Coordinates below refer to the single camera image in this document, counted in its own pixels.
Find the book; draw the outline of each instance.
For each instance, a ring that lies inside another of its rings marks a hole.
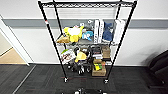
[[[98,32],[99,32],[99,20],[95,20],[94,27],[94,44],[98,43]]]
[[[99,20],[99,21],[100,21],[100,25],[99,25],[98,43],[101,43],[102,42],[103,32],[104,32],[104,21],[103,20]]]

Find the metal shelf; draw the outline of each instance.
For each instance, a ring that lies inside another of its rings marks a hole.
[[[111,7],[132,7],[132,2],[48,2],[41,3],[44,8],[111,8]]]
[[[66,46],[74,46],[71,42],[70,43],[56,43],[57,46],[64,46],[64,44]],[[114,42],[102,42],[99,44],[94,44],[93,41],[89,41],[86,39],[79,39],[78,42],[75,43],[75,45],[79,45],[79,46],[92,46],[92,45],[100,45],[100,46],[106,46],[106,45],[110,45],[110,46],[117,46],[118,44],[115,44]]]
[[[58,20],[59,29],[60,29],[61,35],[63,35],[62,27],[61,27],[61,22],[60,22],[60,19],[59,19],[59,16],[58,16],[57,8],[112,8],[112,7],[117,7],[118,10],[117,10],[116,18],[115,19],[118,19],[118,16],[119,16],[119,13],[120,13],[120,7],[131,7],[128,19],[127,19],[126,24],[124,26],[124,31],[123,31],[120,43],[118,44],[118,47],[117,47],[117,50],[115,52],[113,60],[111,60],[112,65],[110,67],[110,70],[109,70],[109,72],[107,74],[106,79],[104,80],[104,83],[108,83],[109,75],[110,75],[110,73],[112,71],[112,67],[113,67],[114,62],[115,62],[115,60],[117,58],[118,52],[119,52],[121,44],[123,42],[123,39],[124,39],[125,33],[127,31],[129,22],[131,20],[132,14],[133,14],[134,9],[135,9],[135,7],[137,5],[137,0],[135,0],[134,2],[124,2],[122,0],[120,0],[118,2],[55,2],[53,0],[53,2],[48,2],[48,3],[41,3],[41,1],[38,1],[38,4],[39,4],[39,8],[41,9],[42,15],[44,17],[44,21],[46,23],[46,26],[47,26],[48,32],[50,34],[50,37],[52,39],[53,46],[55,48],[55,51],[56,51],[57,56],[59,58],[59,61],[61,63],[61,67],[62,67],[64,76],[65,76],[65,78],[64,78],[65,82],[67,82],[68,77],[66,75],[65,69],[63,68],[63,64],[62,64],[61,57],[59,55],[59,51],[58,51],[57,46],[58,45],[60,45],[60,46],[63,45],[64,48],[66,49],[66,45],[71,45],[71,44],[70,43],[68,43],[68,44],[65,44],[65,43],[56,43],[54,41],[54,37],[53,37],[53,34],[51,32],[51,27],[50,27],[50,24],[49,24],[49,22],[47,20],[47,16],[45,14],[44,8],[54,8],[55,9],[55,14],[56,14],[56,17],[57,17],[57,20]],[[115,44],[113,42],[94,44],[93,42],[90,42],[88,40],[79,40],[79,42],[76,45],[87,45],[87,46],[88,45],[109,45],[109,46],[113,45],[114,46]]]

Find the shelf post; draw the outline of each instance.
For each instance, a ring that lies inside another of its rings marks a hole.
[[[61,22],[60,22],[60,19],[59,19],[59,16],[58,16],[58,11],[57,11],[57,7],[56,7],[56,2],[53,0],[53,3],[54,3],[55,15],[56,15],[56,17],[57,17],[57,21],[58,21],[58,25],[59,25],[59,28],[60,28],[60,31],[61,31],[61,35],[64,36],[64,34],[63,34],[63,32],[62,32]]]
[[[113,61],[111,61],[111,62],[112,62],[112,65],[111,65],[111,67],[110,67],[110,71],[109,71],[109,73],[108,73],[108,75],[107,75],[107,78],[106,78],[105,82],[108,81],[108,78],[109,78],[110,73],[111,73],[111,71],[112,71],[112,67],[113,67],[114,62],[115,62],[115,60],[116,60],[116,58],[117,58],[118,52],[119,52],[119,50],[120,50],[122,41],[123,41],[123,39],[124,39],[125,33],[126,33],[126,31],[127,31],[129,22],[130,22],[130,20],[131,20],[131,17],[132,17],[132,14],[133,14],[133,12],[134,12],[134,9],[135,9],[136,5],[137,5],[137,1],[134,1],[134,4],[133,4],[132,9],[131,9],[131,11],[130,11],[130,14],[129,14],[129,16],[128,16],[128,20],[127,20],[127,22],[126,22],[126,24],[125,24],[124,32],[123,32],[123,34],[122,34],[120,43],[119,43],[118,48],[117,48],[117,51],[116,51],[116,53],[115,53],[114,59],[113,59]]]
[[[118,19],[118,15],[119,15],[119,13],[120,13],[120,8],[121,8],[121,4],[119,4],[118,10],[117,10],[116,19]]]
[[[42,12],[42,14],[43,14],[44,21],[45,21],[46,26],[47,26],[47,29],[48,29],[48,31],[49,31],[50,37],[51,37],[51,39],[52,39],[52,42],[53,42],[55,51],[56,51],[56,53],[57,53],[57,55],[58,55],[58,58],[59,58],[59,61],[60,61],[60,63],[61,63],[61,67],[62,67],[62,70],[63,70],[63,72],[64,72],[65,78],[67,79],[67,76],[66,76],[66,73],[65,73],[65,70],[64,70],[62,61],[61,61],[61,57],[60,57],[60,55],[59,55],[59,52],[58,52],[56,43],[55,43],[55,41],[54,41],[54,37],[53,37],[52,32],[51,32],[51,29],[50,29],[50,25],[49,25],[49,23],[48,23],[48,20],[47,20],[47,17],[46,17],[46,15],[45,15],[43,6],[42,6],[42,4],[41,4],[41,1],[38,1],[38,4],[39,4],[40,10],[41,10],[41,12]]]

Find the black item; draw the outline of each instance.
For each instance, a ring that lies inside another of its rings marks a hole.
[[[76,47],[75,49],[74,49],[74,52],[75,52],[75,55],[77,56],[77,51],[79,50],[79,47]]]
[[[149,88],[168,88],[168,50],[152,59],[149,70],[159,82],[158,86],[149,86]]]
[[[98,46],[98,47],[92,47],[92,55],[95,55],[95,54],[102,54],[101,53],[101,47]]]
[[[48,2],[48,3],[41,3],[41,1],[38,1],[38,4],[39,4],[39,7],[41,9],[42,15],[44,17],[44,21],[46,23],[47,29],[50,33],[53,45],[55,47],[56,53],[57,53],[58,58],[59,58],[59,61],[61,63],[61,67],[62,67],[64,75],[65,75],[65,82],[68,78],[67,78],[65,70],[63,68],[63,65],[62,65],[62,62],[61,62],[61,59],[60,59],[60,56],[59,56],[59,52],[58,52],[58,49],[57,49],[57,44],[54,41],[49,22],[47,20],[47,17],[45,15],[45,12],[44,12],[43,8],[55,8],[55,14],[56,14],[56,17],[57,17],[57,20],[58,20],[59,29],[60,29],[60,32],[61,32],[60,36],[61,36],[61,35],[63,35],[63,32],[62,32],[61,22],[60,22],[60,19],[59,19],[57,8],[112,8],[112,7],[118,7],[118,11],[117,11],[117,14],[116,14],[116,19],[117,19],[118,16],[119,16],[120,7],[131,7],[131,11],[130,11],[130,14],[128,16],[128,19],[126,20],[126,24],[125,24],[125,27],[124,27],[124,32],[122,34],[120,43],[118,45],[117,51],[115,52],[114,59],[113,59],[113,61],[111,61],[112,66],[111,66],[110,71],[108,72],[107,78],[105,80],[105,83],[107,83],[109,75],[110,75],[112,67],[113,67],[113,64],[114,64],[114,62],[117,58],[120,46],[122,44],[122,41],[124,39],[126,30],[128,28],[129,22],[131,20],[132,14],[133,14],[134,9],[136,7],[137,1],[125,2],[125,1],[120,0],[120,1],[116,1],[116,2],[55,2],[53,0],[53,2]],[[80,45],[109,45],[109,46],[111,46],[111,45],[114,45],[114,44],[113,44],[112,41],[110,41],[109,44],[90,44],[90,43],[86,43],[86,44],[80,44]]]
[[[79,94],[103,94],[102,90],[95,90],[95,89],[83,89],[79,88],[78,91]]]

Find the floor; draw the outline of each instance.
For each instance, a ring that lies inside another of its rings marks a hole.
[[[79,88],[101,89],[108,94],[168,94],[155,85],[146,67],[113,67],[109,82],[90,73],[79,76],[65,67],[69,78],[64,82],[60,65],[0,65],[0,94],[74,94]]]
[[[9,51],[0,56],[0,64],[26,64],[18,53],[11,48]]]

